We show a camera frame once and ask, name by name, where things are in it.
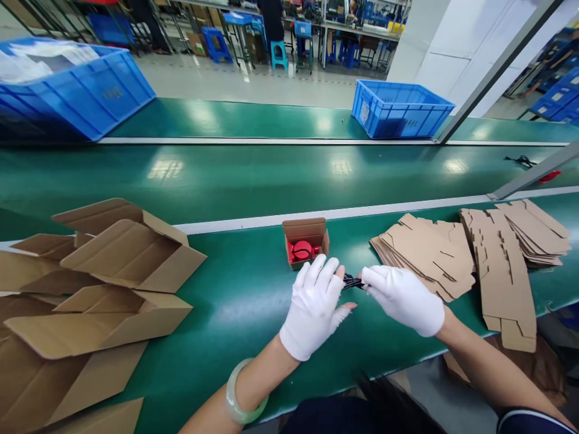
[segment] hand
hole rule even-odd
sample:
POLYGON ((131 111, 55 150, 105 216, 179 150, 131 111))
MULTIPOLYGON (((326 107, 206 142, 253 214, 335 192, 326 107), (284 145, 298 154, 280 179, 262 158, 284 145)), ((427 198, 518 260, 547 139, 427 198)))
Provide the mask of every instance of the hand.
POLYGON ((288 316, 279 332, 285 349, 302 362, 326 342, 357 306, 346 303, 336 309, 344 287, 345 269, 344 266, 338 268, 336 258, 331 258, 326 266, 325 261, 326 255, 320 254, 311 265, 304 264, 297 274, 288 316))
POLYGON ((420 336, 434 336, 442 328, 445 321, 442 300, 427 290, 413 272, 375 265, 364 267, 360 278, 386 315, 412 327, 420 336))

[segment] workbench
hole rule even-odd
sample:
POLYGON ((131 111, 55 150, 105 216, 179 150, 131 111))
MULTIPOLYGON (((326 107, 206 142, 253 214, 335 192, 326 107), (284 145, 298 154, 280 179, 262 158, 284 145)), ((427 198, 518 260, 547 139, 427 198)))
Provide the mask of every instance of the workbench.
MULTIPOLYGON (((158 99, 101 145, 0 149, 0 182, 10 186, 0 190, 0 242, 69 233, 49 217, 111 197, 132 201, 188 233, 198 233, 195 225, 202 222, 327 210, 335 216, 388 204, 417 209, 425 203, 418 201, 438 202, 414 215, 458 221, 464 206, 441 201, 492 207, 475 202, 525 170, 505 156, 541 161, 577 141, 578 131, 566 124, 468 119, 453 137, 455 146, 424 140, 392 145, 368 140, 349 110, 158 99), (260 142, 256 137, 291 144, 252 145, 260 142), (196 140, 246 146, 187 145, 196 140), (322 144, 298 145, 312 140, 322 144), (132 144, 139 142, 156 144, 132 144)), ((528 194, 577 191, 579 162, 562 170, 545 186, 526 188, 528 194)), ((573 234, 562 267, 530 274, 537 314, 543 315, 579 301, 579 193, 532 200, 573 234)), ((328 220, 330 254, 352 274, 379 263, 369 240, 403 215, 384 212, 328 220)), ((242 222, 238 227, 247 227, 242 222)), ((279 225, 198 233, 189 242, 208 255, 178 292, 193 311, 171 336, 149 343, 126 390, 102 403, 145 397, 136 434, 178 431, 240 360, 257 355, 273 338, 290 306, 296 273, 287 264, 279 225)), ((260 421, 305 398, 352 387, 359 370, 379 376, 445 350, 388 318, 358 289, 345 292, 345 301, 358 303, 355 313, 272 393, 260 421)), ((450 307, 479 335, 489 334, 478 287, 450 307)))

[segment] open cardboard box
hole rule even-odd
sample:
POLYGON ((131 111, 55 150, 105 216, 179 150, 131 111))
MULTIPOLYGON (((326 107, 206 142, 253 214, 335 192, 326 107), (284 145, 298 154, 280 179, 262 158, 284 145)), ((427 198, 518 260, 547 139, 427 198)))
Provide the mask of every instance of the open cardboard box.
POLYGON ((304 240, 312 246, 319 246, 320 253, 328 255, 330 252, 330 236, 326 229, 326 219, 324 217, 300 220, 286 220, 282 223, 282 229, 285 236, 285 252, 288 256, 288 264, 292 270, 299 270, 306 262, 311 262, 317 255, 310 260, 299 262, 290 262, 290 244, 304 240))
POLYGON ((38 234, 11 247, 27 252, 0 252, 0 291, 74 294, 101 283, 89 274, 65 269, 59 261, 75 251, 75 238, 38 234))
POLYGON ((4 324, 44 359, 56 360, 170 335, 191 309, 172 294, 99 285, 54 308, 67 313, 10 318, 4 324))
POLYGON ((207 258, 189 247, 183 232, 124 199, 99 202, 52 219, 94 236, 60 265, 114 285, 173 294, 207 258))
MULTIPOLYGON (((0 303, 3 319, 24 312, 44 315, 54 308, 25 294, 2 297, 0 303)), ((0 338, 0 432, 32 432, 122 392, 146 346, 147 341, 46 360, 18 336, 4 333, 0 338)))
POLYGON ((143 398, 74 415, 38 434, 133 434, 143 398))

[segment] red device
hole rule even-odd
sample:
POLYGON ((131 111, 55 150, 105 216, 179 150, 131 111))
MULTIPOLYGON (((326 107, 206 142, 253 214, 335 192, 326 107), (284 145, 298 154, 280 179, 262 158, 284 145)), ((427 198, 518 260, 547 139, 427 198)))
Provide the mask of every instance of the red device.
POLYGON ((291 249, 289 249, 289 261, 290 262, 301 262, 303 260, 312 259, 320 252, 320 246, 312 246, 307 241, 298 241, 294 245, 289 243, 291 249))

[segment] bracelet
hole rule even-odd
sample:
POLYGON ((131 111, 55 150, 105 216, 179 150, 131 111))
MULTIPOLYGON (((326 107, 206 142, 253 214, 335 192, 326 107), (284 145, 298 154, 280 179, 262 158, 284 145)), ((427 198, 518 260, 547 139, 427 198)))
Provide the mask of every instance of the bracelet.
POLYGON ((237 382, 237 376, 239 372, 243 369, 243 367, 251 362, 251 359, 243 360, 239 365, 235 367, 231 375, 229 376, 229 380, 227 381, 227 388, 226 388, 226 401, 227 401, 227 411, 235 422, 241 425, 246 425, 250 422, 253 422, 255 419, 261 416, 261 413, 264 412, 265 405, 267 404, 267 400, 269 399, 269 395, 263 400, 263 402, 259 405, 259 407, 253 412, 245 412, 237 403, 237 399, 235 398, 235 383, 237 382))

